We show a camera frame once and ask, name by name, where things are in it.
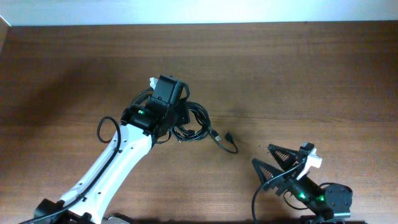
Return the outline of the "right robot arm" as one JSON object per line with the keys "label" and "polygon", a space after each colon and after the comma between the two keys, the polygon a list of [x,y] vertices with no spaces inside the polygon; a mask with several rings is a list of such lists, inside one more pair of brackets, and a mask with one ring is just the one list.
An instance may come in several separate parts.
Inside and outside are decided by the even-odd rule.
{"label": "right robot arm", "polygon": [[318,185],[308,177],[310,168],[318,169],[322,164],[314,144],[305,141],[297,151],[274,144],[267,148],[280,167],[276,168],[259,159],[252,160],[261,181],[251,202],[254,223],[259,222],[256,217],[256,198],[260,191],[270,189],[277,189],[275,194],[281,197],[290,193],[305,205],[303,210],[309,209],[314,213],[312,217],[301,217],[301,223],[344,223],[351,216],[353,191],[350,187],[333,182]]}

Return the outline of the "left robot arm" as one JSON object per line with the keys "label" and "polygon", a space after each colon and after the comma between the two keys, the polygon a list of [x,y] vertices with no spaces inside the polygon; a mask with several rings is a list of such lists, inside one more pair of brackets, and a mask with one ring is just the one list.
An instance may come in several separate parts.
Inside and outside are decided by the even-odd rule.
{"label": "left robot arm", "polygon": [[101,223],[132,168],[176,125],[187,124],[189,87],[180,80],[150,79],[149,96],[139,95],[115,122],[116,132],[89,171],[58,202],[44,199],[30,223]]}

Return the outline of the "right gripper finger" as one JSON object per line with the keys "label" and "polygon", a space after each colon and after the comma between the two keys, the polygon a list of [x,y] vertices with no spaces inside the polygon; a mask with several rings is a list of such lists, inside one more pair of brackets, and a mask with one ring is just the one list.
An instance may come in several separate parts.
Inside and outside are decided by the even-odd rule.
{"label": "right gripper finger", "polygon": [[268,145],[267,148],[282,170],[289,170],[295,166],[301,168],[303,166],[303,153],[301,149],[295,151],[273,144]]}
{"label": "right gripper finger", "polygon": [[269,183],[279,183],[284,181],[284,176],[280,176],[284,172],[272,165],[269,165],[265,162],[262,162],[258,159],[253,159],[252,160],[252,165],[254,166],[254,169],[256,173],[259,176],[259,179],[262,184],[269,182]]}

